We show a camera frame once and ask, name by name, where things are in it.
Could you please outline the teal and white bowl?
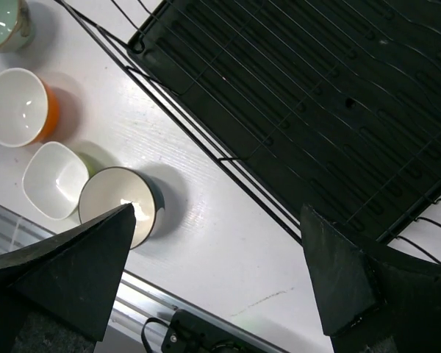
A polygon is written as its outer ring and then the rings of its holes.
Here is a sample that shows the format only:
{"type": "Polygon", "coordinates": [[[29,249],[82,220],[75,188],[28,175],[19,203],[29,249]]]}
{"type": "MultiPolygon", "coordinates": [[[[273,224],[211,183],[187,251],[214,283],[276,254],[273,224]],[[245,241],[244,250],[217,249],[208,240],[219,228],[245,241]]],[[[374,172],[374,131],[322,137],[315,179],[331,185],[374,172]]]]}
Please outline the teal and white bowl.
{"type": "Polygon", "coordinates": [[[79,197],[78,214],[81,223],[122,204],[132,204],[135,211],[135,231],[131,248],[140,246],[149,237],[158,235],[165,215],[165,200],[161,190],[148,176],[123,167],[105,168],[85,183],[79,197]]]}

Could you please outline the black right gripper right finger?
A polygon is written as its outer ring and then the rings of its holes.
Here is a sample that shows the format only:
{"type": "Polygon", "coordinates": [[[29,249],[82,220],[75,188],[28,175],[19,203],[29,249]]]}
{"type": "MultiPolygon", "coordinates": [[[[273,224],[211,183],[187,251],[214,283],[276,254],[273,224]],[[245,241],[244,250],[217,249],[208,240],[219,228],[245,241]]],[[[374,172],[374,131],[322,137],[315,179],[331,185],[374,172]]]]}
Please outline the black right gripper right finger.
{"type": "Polygon", "coordinates": [[[323,333],[338,336],[384,304],[367,256],[332,222],[304,205],[301,239],[323,333]]]}

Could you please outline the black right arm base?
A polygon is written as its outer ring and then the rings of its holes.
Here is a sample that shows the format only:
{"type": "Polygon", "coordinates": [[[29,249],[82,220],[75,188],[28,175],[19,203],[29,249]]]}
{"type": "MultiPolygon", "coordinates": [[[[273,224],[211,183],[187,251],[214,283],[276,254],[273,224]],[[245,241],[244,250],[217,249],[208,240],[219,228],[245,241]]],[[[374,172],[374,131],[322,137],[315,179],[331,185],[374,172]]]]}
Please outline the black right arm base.
{"type": "Polygon", "coordinates": [[[146,320],[140,333],[146,352],[154,352],[145,333],[149,324],[159,324],[167,329],[161,344],[161,352],[261,352],[243,339],[186,310],[177,310],[169,324],[160,318],[146,320]]]}

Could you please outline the pale green ceramic bowl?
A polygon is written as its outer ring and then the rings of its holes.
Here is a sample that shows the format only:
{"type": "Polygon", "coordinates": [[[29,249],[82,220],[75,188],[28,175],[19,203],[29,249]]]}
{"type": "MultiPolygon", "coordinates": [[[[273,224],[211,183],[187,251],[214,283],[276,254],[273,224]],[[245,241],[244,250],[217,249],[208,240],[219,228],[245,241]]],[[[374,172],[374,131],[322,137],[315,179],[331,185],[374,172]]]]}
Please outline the pale green ceramic bowl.
{"type": "Polygon", "coordinates": [[[0,53],[14,52],[29,45],[35,25],[23,0],[0,0],[0,53]]]}

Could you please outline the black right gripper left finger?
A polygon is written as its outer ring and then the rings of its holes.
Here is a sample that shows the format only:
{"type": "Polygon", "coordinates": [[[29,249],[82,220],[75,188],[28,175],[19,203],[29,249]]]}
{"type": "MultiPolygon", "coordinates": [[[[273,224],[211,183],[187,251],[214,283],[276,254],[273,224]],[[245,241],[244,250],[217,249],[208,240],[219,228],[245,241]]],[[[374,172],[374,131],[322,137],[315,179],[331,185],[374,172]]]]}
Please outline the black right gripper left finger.
{"type": "Polygon", "coordinates": [[[92,342],[104,338],[132,236],[123,204],[66,232],[0,255],[0,342],[36,312],[92,342]]]}

